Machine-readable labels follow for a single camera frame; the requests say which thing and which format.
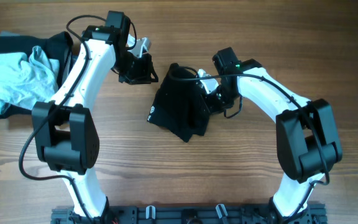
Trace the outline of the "black t-shirt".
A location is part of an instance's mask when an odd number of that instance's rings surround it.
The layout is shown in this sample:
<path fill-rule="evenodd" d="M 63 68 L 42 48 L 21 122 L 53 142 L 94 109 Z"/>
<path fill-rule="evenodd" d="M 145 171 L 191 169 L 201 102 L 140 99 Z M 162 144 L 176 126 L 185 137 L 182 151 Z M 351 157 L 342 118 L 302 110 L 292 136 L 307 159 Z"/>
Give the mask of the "black t-shirt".
<path fill-rule="evenodd" d="M 192 80 L 195 76 L 172 63 L 157 90 L 147 121 L 163 127 L 188 142 L 192 135 L 204 136 L 208 110 L 201 99 L 201 88 Z"/>

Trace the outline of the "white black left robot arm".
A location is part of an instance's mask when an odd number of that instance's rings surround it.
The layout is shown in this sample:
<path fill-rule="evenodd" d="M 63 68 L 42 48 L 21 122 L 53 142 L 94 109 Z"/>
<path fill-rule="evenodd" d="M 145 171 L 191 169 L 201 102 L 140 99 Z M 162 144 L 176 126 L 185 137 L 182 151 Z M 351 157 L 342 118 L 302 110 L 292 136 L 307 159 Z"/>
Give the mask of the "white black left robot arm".
<path fill-rule="evenodd" d="M 107 196 L 94 165 L 99 137 L 92 118 L 94 102 L 110 70 L 130 85 L 157 82 L 148 38 L 138 39 L 126 28 L 89 26 L 81 37 L 77 61 L 60 89 L 47 102 L 37 102 L 32 122 L 37 156 L 63 179 L 74 206 L 72 223 L 113 221 Z"/>

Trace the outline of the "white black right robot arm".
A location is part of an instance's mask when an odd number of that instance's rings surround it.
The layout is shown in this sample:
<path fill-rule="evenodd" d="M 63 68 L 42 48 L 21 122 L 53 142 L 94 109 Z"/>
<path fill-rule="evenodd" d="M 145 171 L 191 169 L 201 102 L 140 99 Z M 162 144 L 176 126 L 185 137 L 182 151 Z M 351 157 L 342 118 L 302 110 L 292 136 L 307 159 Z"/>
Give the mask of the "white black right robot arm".
<path fill-rule="evenodd" d="M 247 98 L 275 123 L 277 157 L 283 177 L 267 206 L 271 223 L 296 222 L 310 214 L 308 199 L 316 185 L 328 185 L 329 173 L 342 160 L 342 146 L 331 105 L 290 91 L 256 60 L 213 57 L 219 82 L 198 72 L 207 99 L 226 102 Z"/>

